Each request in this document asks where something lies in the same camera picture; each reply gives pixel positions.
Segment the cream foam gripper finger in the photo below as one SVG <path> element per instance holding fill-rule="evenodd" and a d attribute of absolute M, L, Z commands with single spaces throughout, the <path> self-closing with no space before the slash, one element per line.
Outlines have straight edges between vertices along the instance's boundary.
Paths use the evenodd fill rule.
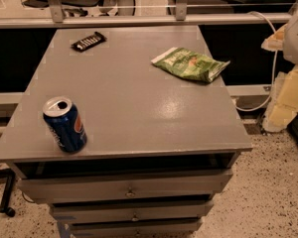
<path fill-rule="evenodd" d="M 275 33 L 264 40 L 261 47 L 270 52 L 282 51 L 284 41 L 285 25 L 280 27 Z"/>

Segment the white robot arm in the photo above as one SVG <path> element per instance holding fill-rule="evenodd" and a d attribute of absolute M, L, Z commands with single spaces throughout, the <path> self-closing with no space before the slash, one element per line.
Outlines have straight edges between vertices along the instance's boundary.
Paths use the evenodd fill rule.
<path fill-rule="evenodd" d="M 298 9 L 261 47 L 271 52 L 282 51 L 283 57 L 294 64 L 290 72 L 278 73 L 262 122 L 265 131 L 280 132 L 298 113 Z"/>

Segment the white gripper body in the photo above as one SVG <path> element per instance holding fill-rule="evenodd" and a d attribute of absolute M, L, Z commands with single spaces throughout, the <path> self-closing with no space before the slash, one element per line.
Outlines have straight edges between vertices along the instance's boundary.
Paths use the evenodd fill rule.
<path fill-rule="evenodd" d="M 267 132 L 277 133 L 284 130 L 298 113 L 298 65 L 288 73 L 277 74 L 271 97 L 262 127 Z"/>

